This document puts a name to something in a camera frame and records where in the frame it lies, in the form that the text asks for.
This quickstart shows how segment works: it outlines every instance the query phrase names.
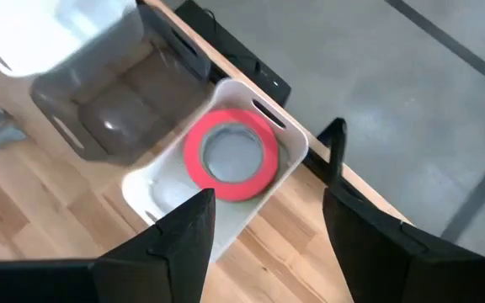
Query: wooden table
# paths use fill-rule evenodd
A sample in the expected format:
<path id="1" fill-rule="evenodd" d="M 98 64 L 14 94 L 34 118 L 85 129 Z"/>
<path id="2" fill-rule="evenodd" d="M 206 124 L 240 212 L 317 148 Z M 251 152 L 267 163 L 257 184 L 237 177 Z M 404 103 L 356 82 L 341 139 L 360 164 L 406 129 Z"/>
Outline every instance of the wooden table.
<path id="1" fill-rule="evenodd" d="M 160 0 L 147 3 L 169 16 L 230 77 L 278 106 Z M 120 181 L 129 170 L 150 162 L 180 129 L 133 167 L 85 162 L 34 106 L 28 87 L 27 81 L 0 74 L 0 107 L 30 137 L 0 151 L 0 259 L 95 257 L 147 228 L 123 200 Z M 326 148 L 306 134 L 311 148 L 325 157 Z M 377 207 L 405 220 L 347 166 L 344 177 Z M 210 266 L 203 301 L 351 301 L 322 218 L 323 189 L 300 165 Z"/>

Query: white plastic bin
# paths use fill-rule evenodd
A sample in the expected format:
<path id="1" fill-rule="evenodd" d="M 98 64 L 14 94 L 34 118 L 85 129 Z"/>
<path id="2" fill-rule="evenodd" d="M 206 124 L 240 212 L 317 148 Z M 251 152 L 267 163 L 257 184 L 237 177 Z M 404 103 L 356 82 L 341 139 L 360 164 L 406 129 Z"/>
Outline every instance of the white plastic bin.
<path id="1" fill-rule="evenodd" d="M 135 8 L 135 0 L 0 0 L 0 71 L 48 72 Z"/>
<path id="2" fill-rule="evenodd" d="M 255 103 L 260 103 L 284 127 L 268 118 Z M 307 153 L 308 141 L 300 128 L 263 101 L 251 88 L 237 80 L 219 82 L 211 101 L 196 119 L 154 161 L 125 176 L 123 196 L 128 205 L 149 225 L 164 217 L 200 189 L 192 181 L 183 162 L 183 139 L 204 114 L 214 109 L 246 109 L 261 114 L 274 131 L 279 143 L 279 169 L 273 183 L 261 194 L 243 201 L 216 200 L 215 239 L 211 261 L 215 262 L 235 241 L 238 234 L 263 207 L 265 201 L 302 162 Z"/>

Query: tape roll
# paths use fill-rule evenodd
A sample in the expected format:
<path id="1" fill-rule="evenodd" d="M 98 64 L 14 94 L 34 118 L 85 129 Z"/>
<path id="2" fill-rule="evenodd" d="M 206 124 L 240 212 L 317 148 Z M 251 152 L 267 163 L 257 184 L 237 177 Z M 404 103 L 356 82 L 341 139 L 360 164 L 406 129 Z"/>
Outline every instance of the tape roll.
<path id="1" fill-rule="evenodd" d="M 202 189 L 244 201 L 262 192 L 278 171 L 278 142 L 258 114 L 220 109 L 203 116 L 184 142 L 184 164 Z"/>

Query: concrete floor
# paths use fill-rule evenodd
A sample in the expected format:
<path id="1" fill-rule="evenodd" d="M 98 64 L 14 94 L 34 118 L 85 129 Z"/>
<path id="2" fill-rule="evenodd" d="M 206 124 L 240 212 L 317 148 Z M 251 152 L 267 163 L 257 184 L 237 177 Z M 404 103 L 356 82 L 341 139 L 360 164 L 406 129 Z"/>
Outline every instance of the concrete floor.
<path id="1" fill-rule="evenodd" d="M 348 121 L 347 163 L 440 235 L 485 175 L 485 76 L 383 0 L 198 0 L 292 87 L 317 134 Z M 485 2 L 408 0 L 485 60 Z M 485 254 L 485 206 L 458 242 Z"/>

